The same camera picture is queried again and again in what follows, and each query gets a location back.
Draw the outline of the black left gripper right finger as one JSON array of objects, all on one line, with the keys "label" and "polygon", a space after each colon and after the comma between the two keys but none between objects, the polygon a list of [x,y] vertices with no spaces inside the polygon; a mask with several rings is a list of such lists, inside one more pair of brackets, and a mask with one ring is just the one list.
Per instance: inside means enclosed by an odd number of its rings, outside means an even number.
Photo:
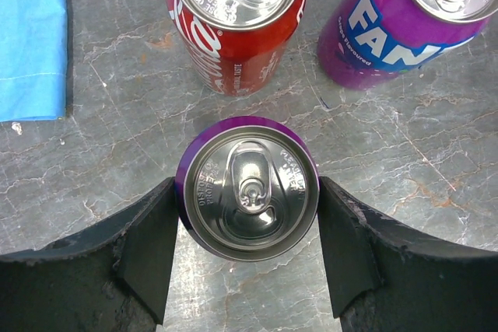
[{"label": "black left gripper right finger", "polygon": [[320,179],[331,308],[344,331],[495,331],[497,254],[411,228]]}]

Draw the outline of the purple Fanta can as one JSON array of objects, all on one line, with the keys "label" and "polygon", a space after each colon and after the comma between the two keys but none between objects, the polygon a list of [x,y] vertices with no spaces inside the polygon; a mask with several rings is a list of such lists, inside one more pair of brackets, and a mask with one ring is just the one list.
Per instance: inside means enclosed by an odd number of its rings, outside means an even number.
[{"label": "purple Fanta can", "polygon": [[332,81],[368,89],[468,43],[496,11],[497,0],[341,0],[317,57]]}]

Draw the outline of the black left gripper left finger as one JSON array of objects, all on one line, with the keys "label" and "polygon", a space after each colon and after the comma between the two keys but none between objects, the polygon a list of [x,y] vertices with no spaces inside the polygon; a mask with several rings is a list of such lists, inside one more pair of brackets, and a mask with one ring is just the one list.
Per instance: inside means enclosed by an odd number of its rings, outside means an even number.
[{"label": "black left gripper left finger", "polygon": [[174,180],[40,250],[1,257],[3,331],[154,331],[177,238]]}]

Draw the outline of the red cola can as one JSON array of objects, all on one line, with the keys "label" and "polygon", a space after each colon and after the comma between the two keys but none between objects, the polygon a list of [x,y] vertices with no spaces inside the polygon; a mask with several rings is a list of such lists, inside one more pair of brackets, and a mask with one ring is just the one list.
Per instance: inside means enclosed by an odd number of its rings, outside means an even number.
[{"label": "red cola can", "polygon": [[248,96],[272,78],[306,0],[166,0],[200,80]]}]

